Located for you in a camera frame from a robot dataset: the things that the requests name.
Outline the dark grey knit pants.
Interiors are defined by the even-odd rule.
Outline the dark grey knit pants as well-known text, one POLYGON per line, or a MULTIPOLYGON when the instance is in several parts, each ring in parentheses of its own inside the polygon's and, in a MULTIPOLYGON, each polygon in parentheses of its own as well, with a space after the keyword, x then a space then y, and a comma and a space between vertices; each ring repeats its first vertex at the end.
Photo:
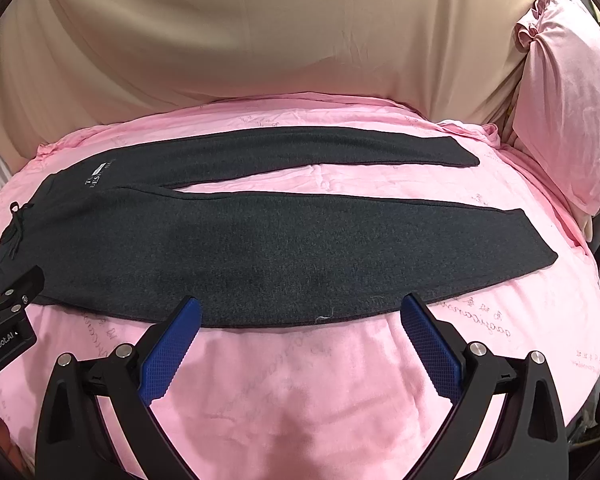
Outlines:
POLYGON ((341 127, 237 130, 136 144, 51 174, 12 204, 0 293, 32 268, 42 298, 157 322, 184 296, 213 328, 343 322, 436 302, 551 266, 523 211, 437 200, 193 186, 315 165, 474 168, 448 136, 341 127))

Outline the pink bed sheet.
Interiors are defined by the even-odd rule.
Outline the pink bed sheet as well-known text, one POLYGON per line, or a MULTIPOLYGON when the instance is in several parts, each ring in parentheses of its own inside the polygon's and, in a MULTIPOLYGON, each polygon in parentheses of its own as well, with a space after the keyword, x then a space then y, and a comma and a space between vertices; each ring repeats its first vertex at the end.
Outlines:
MULTIPOLYGON (((386 100, 299 94, 228 101, 82 129, 42 146, 0 192, 0 236, 12 203, 93 154, 198 134, 330 125, 454 136, 470 169, 309 166, 226 182, 223 190, 426 198, 522 209, 556 252, 549 268, 434 306, 500 356, 542 351, 565 419, 600 377, 600 282, 578 226, 544 174, 493 126, 427 122, 386 100)), ((205 479, 400 479, 448 414, 393 313, 298 330, 203 330, 154 410, 205 479)))

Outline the beige upholstered headboard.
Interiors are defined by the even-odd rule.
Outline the beige upholstered headboard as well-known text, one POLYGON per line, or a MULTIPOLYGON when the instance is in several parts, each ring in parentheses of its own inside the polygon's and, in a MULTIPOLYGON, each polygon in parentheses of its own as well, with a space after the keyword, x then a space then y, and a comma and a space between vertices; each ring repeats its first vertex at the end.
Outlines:
POLYGON ((0 19, 0 155, 215 100, 378 96, 493 122, 534 0, 14 0, 0 19))

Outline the pink pillow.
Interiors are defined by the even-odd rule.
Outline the pink pillow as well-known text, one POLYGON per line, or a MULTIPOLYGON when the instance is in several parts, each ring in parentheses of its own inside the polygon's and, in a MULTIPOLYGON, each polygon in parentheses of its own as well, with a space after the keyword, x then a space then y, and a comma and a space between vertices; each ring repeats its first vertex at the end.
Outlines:
POLYGON ((528 52, 518 140, 571 205, 600 210, 600 26, 580 0, 536 0, 516 24, 528 52))

